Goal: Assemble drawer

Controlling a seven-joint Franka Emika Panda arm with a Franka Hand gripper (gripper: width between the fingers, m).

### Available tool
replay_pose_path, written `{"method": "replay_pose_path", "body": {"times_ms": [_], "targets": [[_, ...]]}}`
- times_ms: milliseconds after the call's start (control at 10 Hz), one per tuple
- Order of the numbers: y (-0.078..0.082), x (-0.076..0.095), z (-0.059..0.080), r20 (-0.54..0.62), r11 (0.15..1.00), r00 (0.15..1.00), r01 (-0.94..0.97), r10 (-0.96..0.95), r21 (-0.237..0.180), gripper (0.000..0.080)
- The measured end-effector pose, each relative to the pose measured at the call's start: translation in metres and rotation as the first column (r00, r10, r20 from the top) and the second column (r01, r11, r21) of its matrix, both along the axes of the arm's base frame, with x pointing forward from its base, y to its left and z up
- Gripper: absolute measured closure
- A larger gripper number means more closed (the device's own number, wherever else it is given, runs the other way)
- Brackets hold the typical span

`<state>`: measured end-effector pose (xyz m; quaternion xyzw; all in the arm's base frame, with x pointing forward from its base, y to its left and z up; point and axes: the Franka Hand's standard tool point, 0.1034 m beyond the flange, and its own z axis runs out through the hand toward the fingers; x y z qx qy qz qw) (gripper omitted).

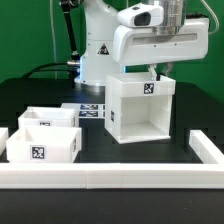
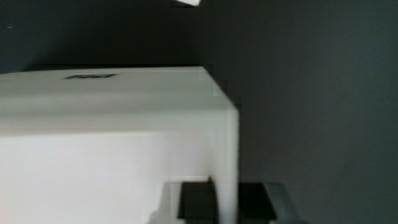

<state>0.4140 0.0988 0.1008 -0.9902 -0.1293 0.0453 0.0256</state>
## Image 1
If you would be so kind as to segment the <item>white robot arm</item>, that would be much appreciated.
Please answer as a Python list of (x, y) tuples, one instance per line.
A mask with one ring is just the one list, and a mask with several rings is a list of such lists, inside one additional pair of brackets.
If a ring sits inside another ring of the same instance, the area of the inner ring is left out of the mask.
[(140, 0), (117, 11), (104, 0), (83, 0), (86, 50), (75, 83), (95, 91), (108, 74), (127, 66), (201, 59), (208, 52), (215, 14), (187, 11), (188, 0)]

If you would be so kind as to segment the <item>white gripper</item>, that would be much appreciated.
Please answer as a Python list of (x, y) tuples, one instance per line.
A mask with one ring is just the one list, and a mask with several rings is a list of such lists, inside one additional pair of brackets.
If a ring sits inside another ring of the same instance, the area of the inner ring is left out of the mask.
[[(128, 28), (120, 25), (114, 34), (113, 59), (124, 66), (149, 65), (204, 58), (208, 52), (207, 18), (186, 19), (174, 35), (155, 35), (152, 28)], [(163, 73), (168, 76), (174, 65), (168, 63)], [(148, 68), (156, 80), (154, 65)]]

